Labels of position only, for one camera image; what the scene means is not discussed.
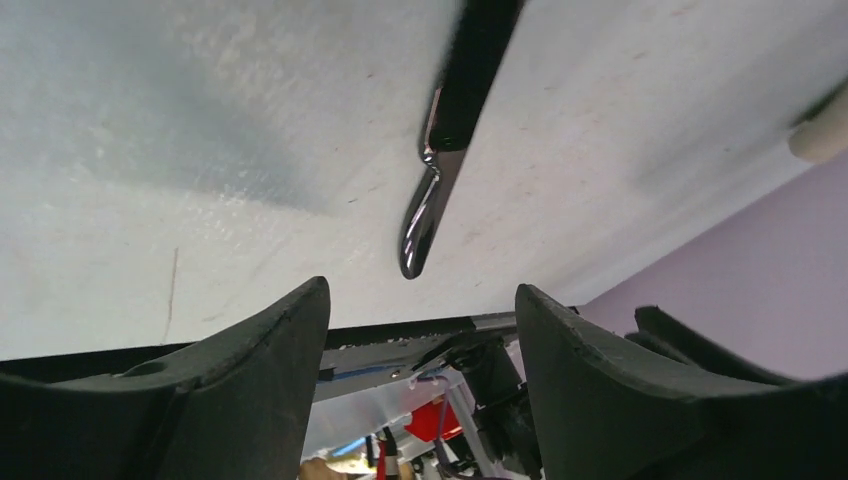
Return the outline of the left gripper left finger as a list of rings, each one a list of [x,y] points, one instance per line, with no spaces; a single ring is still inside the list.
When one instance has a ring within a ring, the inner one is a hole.
[[[294,479],[330,318],[312,278],[203,340],[5,361],[5,479]]]

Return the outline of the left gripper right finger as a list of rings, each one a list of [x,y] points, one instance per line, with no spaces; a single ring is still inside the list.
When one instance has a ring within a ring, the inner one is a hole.
[[[660,308],[611,333],[522,284],[515,313],[549,479],[843,479],[847,377],[757,366]]]

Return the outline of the black knife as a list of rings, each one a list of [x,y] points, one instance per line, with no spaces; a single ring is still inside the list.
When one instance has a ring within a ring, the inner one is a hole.
[[[400,229],[399,269],[418,278],[456,184],[523,1],[466,1],[453,30],[418,142],[425,165]]]

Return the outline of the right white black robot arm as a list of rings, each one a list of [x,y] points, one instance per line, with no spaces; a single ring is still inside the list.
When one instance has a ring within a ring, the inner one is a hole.
[[[847,80],[802,115],[787,145],[795,158],[816,165],[847,149]]]

